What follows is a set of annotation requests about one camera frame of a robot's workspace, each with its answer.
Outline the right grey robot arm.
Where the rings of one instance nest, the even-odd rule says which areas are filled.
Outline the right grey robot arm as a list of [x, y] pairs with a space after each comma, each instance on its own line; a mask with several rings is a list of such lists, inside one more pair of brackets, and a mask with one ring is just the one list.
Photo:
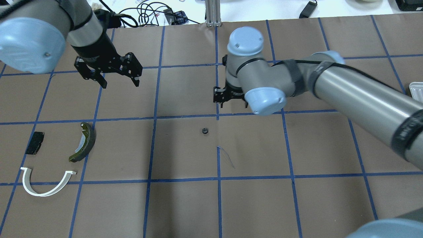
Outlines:
[[355, 147], [353, 123], [422, 169], [421, 102], [346, 65], [334, 50], [269, 65], [262, 53], [264, 43], [260, 30], [251, 26], [229, 34], [222, 57], [225, 84], [213, 88], [215, 104], [223, 107], [227, 101], [242, 100], [254, 115], [281, 113], [285, 119], [287, 98], [310, 92], [348, 118]]

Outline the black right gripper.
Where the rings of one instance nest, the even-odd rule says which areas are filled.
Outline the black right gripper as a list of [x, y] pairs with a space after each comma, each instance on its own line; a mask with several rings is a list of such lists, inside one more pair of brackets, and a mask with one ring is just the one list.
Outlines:
[[213, 103], [219, 103], [220, 108], [223, 104], [233, 99], [240, 99], [245, 102], [245, 108], [248, 108], [249, 103], [245, 100], [245, 94], [240, 87], [232, 87], [226, 85], [224, 88], [213, 87]]

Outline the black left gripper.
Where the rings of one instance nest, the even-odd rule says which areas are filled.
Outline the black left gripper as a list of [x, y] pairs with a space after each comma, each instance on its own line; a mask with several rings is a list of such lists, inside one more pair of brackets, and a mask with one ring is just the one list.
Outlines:
[[143, 66], [132, 52], [119, 55], [107, 33], [102, 33], [91, 45], [73, 48], [78, 54], [74, 66], [85, 80], [91, 79], [106, 89], [107, 81], [102, 74], [118, 73], [131, 78], [139, 87]]

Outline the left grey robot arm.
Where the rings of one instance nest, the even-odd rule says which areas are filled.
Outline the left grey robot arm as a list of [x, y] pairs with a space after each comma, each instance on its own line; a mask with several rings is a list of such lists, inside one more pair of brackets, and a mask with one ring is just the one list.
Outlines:
[[1, 61], [21, 72], [44, 74], [53, 71], [69, 43], [84, 79], [106, 88], [103, 73], [117, 73], [138, 87], [142, 65], [132, 52], [119, 55], [107, 35], [107, 29], [121, 26], [122, 17], [93, 10], [86, 0], [15, 0], [1, 6]]

